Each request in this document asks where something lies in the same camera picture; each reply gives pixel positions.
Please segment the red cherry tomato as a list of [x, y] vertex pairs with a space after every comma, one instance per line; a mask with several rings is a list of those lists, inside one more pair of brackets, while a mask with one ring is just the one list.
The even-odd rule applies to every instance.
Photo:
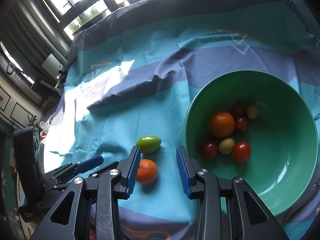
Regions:
[[237, 143], [232, 152], [233, 159], [236, 163], [246, 163], [251, 156], [251, 147], [246, 142]]
[[231, 115], [233, 118], [240, 118], [246, 116], [247, 107], [241, 102], [238, 101], [231, 107]]
[[204, 143], [200, 149], [200, 156], [203, 159], [213, 159], [219, 152], [219, 147], [216, 143], [209, 141]]
[[238, 117], [235, 119], [236, 133], [245, 133], [249, 128], [249, 122], [245, 117]]

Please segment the yellow-brown small fruit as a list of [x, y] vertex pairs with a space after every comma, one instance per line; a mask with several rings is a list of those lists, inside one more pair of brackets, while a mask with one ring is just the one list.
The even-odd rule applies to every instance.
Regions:
[[232, 138], [225, 138], [219, 143], [219, 151], [224, 155], [228, 155], [232, 153], [234, 146], [235, 142]]
[[247, 107], [246, 114], [247, 114], [247, 117], [249, 118], [249, 120], [254, 120], [259, 115], [259, 109], [257, 106], [251, 105], [251, 106]]

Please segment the orange mandarin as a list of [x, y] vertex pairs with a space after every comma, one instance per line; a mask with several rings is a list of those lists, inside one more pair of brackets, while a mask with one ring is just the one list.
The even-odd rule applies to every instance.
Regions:
[[152, 184], [158, 177], [158, 168], [150, 159], [142, 159], [136, 176], [136, 181], [142, 185]]
[[214, 137], [228, 137], [235, 130], [235, 120], [231, 113], [225, 111], [215, 112], [208, 120], [208, 127]]

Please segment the green lime-shaped fruit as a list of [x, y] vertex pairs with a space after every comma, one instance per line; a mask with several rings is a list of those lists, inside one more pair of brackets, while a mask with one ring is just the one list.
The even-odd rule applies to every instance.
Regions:
[[140, 148], [141, 153], [150, 154], [157, 151], [162, 143], [160, 137], [155, 135], [146, 135], [139, 138], [136, 142], [136, 146]]

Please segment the green plastic bowl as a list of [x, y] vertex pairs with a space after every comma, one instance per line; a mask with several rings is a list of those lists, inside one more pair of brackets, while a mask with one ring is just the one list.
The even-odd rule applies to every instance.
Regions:
[[[259, 110], [247, 132], [232, 136], [237, 143], [249, 144], [251, 157], [244, 164], [224, 154], [211, 160], [201, 158], [201, 146], [213, 139], [210, 117], [229, 111], [236, 102]], [[185, 116], [183, 145], [189, 157], [217, 177], [244, 178], [278, 216], [291, 208], [310, 184], [319, 140], [315, 116], [294, 88], [265, 72], [239, 70], [217, 77], [196, 94]]]

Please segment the teal purple patterned cloth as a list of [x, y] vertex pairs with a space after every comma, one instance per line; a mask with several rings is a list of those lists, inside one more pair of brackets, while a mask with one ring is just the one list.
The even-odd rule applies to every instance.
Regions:
[[125, 158], [144, 135], [159, 178], [122, 200], [125, 239], [193, 239], [197, 202], [175, 160], [186, 111], [210, 80], [253, 69], [291, 85], [319, 116], [319, 26], [303, 0], [146, 0], [76, 35], [44, 169]]

